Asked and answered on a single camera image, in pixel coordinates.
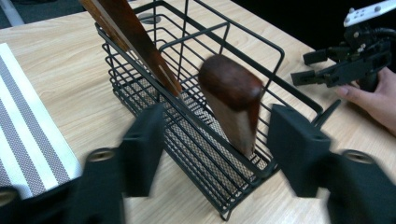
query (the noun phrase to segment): wooden table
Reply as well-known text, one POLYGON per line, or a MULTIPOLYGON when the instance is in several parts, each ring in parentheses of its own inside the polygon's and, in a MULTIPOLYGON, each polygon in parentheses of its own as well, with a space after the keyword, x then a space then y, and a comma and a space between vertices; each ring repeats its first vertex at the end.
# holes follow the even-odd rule
MULTIPOLYGON (((131 5, 147 2, 138 0, 131 5)), ((168 2, 181 9, 184 5, 183 1, 168 2)), ((288 82, 291 72, 308 69, 302 55, 312 49, 305 44, 231 1, 205 2, 285 50, 278 74, 288 82)), ((116 147, 134 120, 112 93, 106 54, 101 49, 104 41, 93 23, 85 12, 0 30, 0 43, 8 43, 81 163, 93 149, 116 147)), ((298 89, 324 108, 336 99, 333 90, 324 85, 298 89)), ((352 148, 369 153, 395 182, 396 138, 361 109, 343 102, 322 131, 333 138, 334 152, 352 148)), ((156 176, 152 197, 125 200, 128 223, 222 222, 217 210, 166 153, 156 176)), ((322 199, 296 198, 279 172, 242 201, 228 223, 327 223, 324 195, 326 192, 322 199)))

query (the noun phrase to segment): dark floor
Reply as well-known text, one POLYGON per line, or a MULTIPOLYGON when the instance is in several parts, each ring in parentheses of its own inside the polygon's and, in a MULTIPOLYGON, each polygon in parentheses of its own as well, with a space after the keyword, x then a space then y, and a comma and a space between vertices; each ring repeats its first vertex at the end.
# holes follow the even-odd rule
MULTIPOLYGON (((78 0, 11 0, 25 23, 44 21, 83 11, 78 0)), ((0 29, 10 27, 6 15, 0 10, 0 29)))

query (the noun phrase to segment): striped placemat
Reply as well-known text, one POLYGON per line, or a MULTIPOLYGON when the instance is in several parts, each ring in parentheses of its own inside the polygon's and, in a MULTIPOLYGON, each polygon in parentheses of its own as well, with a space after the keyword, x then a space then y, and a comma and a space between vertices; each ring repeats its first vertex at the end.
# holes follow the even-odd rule
POLYGON ((29 198, 78 177, 78 160, 7 44, 0 76, 0 186, 29 198))

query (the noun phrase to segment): wire rack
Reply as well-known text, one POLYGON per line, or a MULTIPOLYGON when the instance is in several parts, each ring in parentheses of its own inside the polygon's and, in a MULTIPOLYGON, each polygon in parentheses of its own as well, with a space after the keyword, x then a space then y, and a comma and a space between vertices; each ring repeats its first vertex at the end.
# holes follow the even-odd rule
POLYGON ((308 108, 311 112, 305 115, 313 122, 319 119, 322 108, 276 75, 284 58, 280 47, 213 7, 198 0, 186 0, 183 8, 153 1, 135 8, 134 12, 141 16, 148 34, 181 83, 184 102, 168 92, 133 52, 122 51, 96 24, 105 40, 103 49, 107 53, 113 91, 135 116, 149 105, 164 105, 165 151, 219 211, 221 218, 228 220, 239 203, 278 171, 265 146, 271 104, 303 111, 308 108), (259 41, 260 45, 251 47, 250 41, 259 41), (252 50, 259 52, 256 58, 244 52, 252 50), (200 91, 199 67, 213 54, 227 55, 266 83, 255 152, 249 158, 229 143, 200 91))

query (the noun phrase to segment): wooden handle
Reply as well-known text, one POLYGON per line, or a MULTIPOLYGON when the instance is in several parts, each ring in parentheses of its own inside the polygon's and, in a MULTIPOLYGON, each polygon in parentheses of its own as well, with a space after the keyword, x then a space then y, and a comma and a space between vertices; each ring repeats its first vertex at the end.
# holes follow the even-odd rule
POLYGON ((122 50, 128 51, 129 48, 126 43, 120 38, 117 32, 107 24, 107 21, 102 18, 102 14, 99 9, 93 4, 92 0, 79 0, 84 8, 91 14, 93 19, 102 27, 102 29, 108 34, 111 40, 114 41, 122 50))
POLYGON ((80 0, 80 3, 122 49, 133 50, 166 89, 180 95, 180 83, 126 0, 80 0))
POLYGON ((262 81, 231 59, 215 55, 203 63, 198 82, 230 143, 249 157, 256 140, 262 81))

